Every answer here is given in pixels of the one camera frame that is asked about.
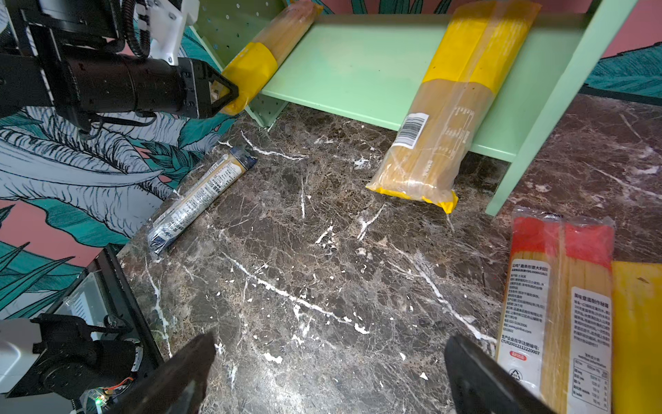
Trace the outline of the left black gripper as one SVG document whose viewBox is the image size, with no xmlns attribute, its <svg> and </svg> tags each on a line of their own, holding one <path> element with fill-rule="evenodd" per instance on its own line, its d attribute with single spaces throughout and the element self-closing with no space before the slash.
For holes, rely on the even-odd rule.
<svg viewBox="0 0 662 414">
<path fill-rule="evenodd" d="M 1 115 L 51 107 L 82 132 L 116 113 L 206 119 L 239 88 L 179 57 L 197 1 L 3 1 Z"/>
</svg>

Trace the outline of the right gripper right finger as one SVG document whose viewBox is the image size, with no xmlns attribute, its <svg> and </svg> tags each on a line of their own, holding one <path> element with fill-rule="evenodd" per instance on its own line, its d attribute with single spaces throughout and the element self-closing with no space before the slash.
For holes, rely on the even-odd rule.
<svg viewBox="0 0 662 414">
<path fill-rule="evenodd" d="M 550 413 L 552 410 L 507 374 L 470 339 L 448 339 L 444 359 L 455 412 Z"/>
</svg>

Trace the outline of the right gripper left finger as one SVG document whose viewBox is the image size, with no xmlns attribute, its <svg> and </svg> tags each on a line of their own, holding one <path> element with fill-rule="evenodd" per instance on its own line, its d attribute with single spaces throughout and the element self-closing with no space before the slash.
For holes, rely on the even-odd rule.
<svg viewBox="0 0 662 414">
<path fill-rule="evenodd" d="M 153 374 L 122 396 L 112 413 L 198 413 L 215 360 L 214 335 L 196 336 Z"/>
</svg>

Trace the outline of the yellow label spaghetti bag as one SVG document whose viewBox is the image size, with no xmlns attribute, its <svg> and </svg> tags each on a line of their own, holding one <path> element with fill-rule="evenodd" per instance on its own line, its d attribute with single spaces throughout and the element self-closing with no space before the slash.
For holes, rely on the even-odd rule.
<svg viewBox="0 0 662 414">
<path fill-rule="evenodd" d="M 282 10 L 222 71 L 238 87 L 238 97 L 222 112 L 236 116 L 271 80 L 296 45 L 321 15 L 322 5 L 295 1 Z"/>
</svg>

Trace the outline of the clear white label spaghetti bag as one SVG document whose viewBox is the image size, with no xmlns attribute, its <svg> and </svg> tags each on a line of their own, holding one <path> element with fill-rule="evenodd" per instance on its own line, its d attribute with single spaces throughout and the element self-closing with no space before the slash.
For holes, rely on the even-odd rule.
<svg viewBox="0 0 662 414">
<path fill-rule="evenodd" d="M 257 162 L 252 152 L 242 147 L 231 148 L 220 160 L 178 198 L 153 223 L 148 232 L 148 248 L 159 256 L 221 196 L 234 182 Z"/>
</svg>

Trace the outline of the green two-tier shelf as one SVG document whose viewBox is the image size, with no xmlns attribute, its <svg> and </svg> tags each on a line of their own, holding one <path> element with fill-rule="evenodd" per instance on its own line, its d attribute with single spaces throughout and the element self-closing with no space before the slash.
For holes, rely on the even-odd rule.
<svg viewBox="0 0 662 414">
<path fill-rule="evenodd" d="M 584 15 L 537 17 L 472 151 L 508 162 L 498 214 L 634 8 L 594 1 Z M 398 129 L 449 23 L 447 15 L 323 15 L 248 106 L 261 127 L 295 103 Z"/>
</svg>

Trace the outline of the red spaghetti bag right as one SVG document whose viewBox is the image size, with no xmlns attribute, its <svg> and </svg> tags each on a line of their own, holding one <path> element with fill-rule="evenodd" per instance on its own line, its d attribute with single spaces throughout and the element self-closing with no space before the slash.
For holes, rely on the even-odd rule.
<svg viewBox="0 0 662 414">
<path fill-rule="evenodd" d="M 513 210 L 498 364 L 556 413 L 610 413 L 612 255 L 608 218 Z"/>
</svg>

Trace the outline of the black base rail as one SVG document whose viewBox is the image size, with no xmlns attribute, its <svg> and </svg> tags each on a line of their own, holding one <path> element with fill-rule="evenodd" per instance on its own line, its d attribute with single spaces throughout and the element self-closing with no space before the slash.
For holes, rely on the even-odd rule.
<svg viewBox="0 0 662 414">
<path fill-rule="evenodd" d="M 124 328 L 122 334 L 94 333 L 94 339 L 132 340 L 141 345 L 139 381 L 163 362 L 145 317 L 117 259 L 120 247 L 109 244 L 82 271 L 53 305 L 49 314 L 74 315 L 89 325 Z"/>
</svg>

